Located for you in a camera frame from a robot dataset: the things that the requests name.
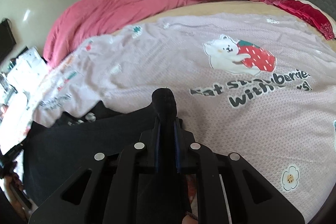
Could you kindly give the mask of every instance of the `pink blanket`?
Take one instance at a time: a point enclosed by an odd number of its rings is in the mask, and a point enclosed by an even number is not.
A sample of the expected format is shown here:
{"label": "pink blanket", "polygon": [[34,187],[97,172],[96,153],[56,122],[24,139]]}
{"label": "pink blanket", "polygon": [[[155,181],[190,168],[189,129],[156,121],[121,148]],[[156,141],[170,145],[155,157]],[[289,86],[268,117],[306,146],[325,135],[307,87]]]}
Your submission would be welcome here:
{"label": "pink blanket", "polygon": [[209,0],[81,0],[56,20],[43,57],[54,68],[86,38],[113,33],[163,11],[204,1]]}

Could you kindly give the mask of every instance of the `beige bedsheet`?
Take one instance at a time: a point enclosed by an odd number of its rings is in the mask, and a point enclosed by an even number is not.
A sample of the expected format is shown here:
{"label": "beige bedsheet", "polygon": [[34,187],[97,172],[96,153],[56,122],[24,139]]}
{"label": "beige bedsheet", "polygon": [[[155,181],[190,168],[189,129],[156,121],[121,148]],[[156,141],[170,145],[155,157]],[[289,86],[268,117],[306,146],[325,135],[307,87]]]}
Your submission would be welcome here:
{"label": "beige bedsheet", "polygon": [[[275,15],[286,16],[289,13],[277,8],[275,6],[267,5],[263,2],[253,2],[248,0],[225,0],[209,3],[196,4],[191,6],[180,7],[177,9],[169,10],[153,17],[146,18],[139,23],[156,22],[159,18],[169,16],[206,16],[219,13],[233,13],[233,14],[258,14],[258,15]],[[296,20],[303,22],[303,20],[295,17]],[[336,52],[336,40],[327,41],[323,35],[314,27],[307,24],[309,29],[318,35],[323,42],[328,44]]]}

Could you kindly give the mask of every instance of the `black monitor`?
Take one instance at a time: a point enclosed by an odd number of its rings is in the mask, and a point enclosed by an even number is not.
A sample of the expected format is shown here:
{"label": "black monitor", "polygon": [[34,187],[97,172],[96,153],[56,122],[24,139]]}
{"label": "black monitor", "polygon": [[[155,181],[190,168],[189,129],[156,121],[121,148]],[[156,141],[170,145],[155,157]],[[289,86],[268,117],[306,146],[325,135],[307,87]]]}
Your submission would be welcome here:
{"label": "black monitor", "polygon": [[16,42],[7,19],[0,23],[0,64],[13,50]]}

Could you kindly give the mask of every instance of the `black pants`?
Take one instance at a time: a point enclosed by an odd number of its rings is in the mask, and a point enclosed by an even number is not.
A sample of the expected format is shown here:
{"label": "black pants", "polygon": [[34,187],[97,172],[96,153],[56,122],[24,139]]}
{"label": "black pants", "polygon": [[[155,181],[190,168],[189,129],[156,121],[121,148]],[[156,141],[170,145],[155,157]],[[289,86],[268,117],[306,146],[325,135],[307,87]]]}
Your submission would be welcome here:
{"label": "black pants", "polygon": [[[88,157],[98,152],[121,152],[126,145],[137,142],[143,131],[152,129],[156,118],[152,105],[129,114],[109,112],[109,118],[97,113],[97,121],[74,126],[63,125],[67,124],[68,115],[51,128],[32,125],[24,150],[23,182],[28,196],[38,206]],[[174,179],[143,175],[139,182],[137,223],[181,224],[190,207],[181,209],[181,201],[174,195],[176,187]]]}

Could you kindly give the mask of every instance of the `wall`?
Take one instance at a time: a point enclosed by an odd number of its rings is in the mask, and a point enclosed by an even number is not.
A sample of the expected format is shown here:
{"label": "wall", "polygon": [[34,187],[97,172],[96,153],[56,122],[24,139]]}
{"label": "wall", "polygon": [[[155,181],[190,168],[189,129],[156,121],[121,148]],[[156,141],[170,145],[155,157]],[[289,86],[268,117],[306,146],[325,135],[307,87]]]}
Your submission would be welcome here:
{"label": "wall", "polygon": [[8,60],[15,57],[25,46],[36,46],[42,54],[54,21],[76,1],[78,0],[0,0],[0,20],[11,20],[17,43],[8,59],[0,65],[0,70],[7,67]]}

